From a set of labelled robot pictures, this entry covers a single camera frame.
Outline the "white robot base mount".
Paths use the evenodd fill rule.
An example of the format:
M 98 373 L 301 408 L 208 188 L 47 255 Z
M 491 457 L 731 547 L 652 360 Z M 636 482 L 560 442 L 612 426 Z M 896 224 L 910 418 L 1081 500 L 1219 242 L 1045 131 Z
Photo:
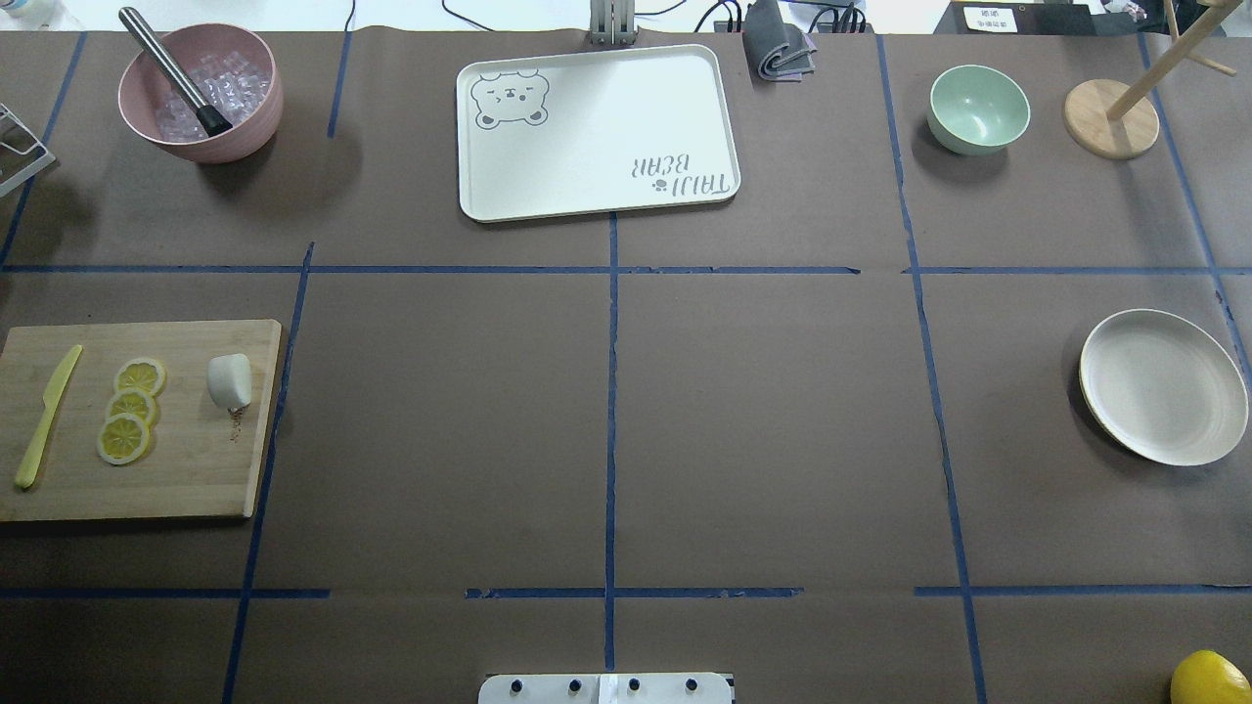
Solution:
M 715 671 L 501 674 L 478 703 L 735 703 L 729 674 Z

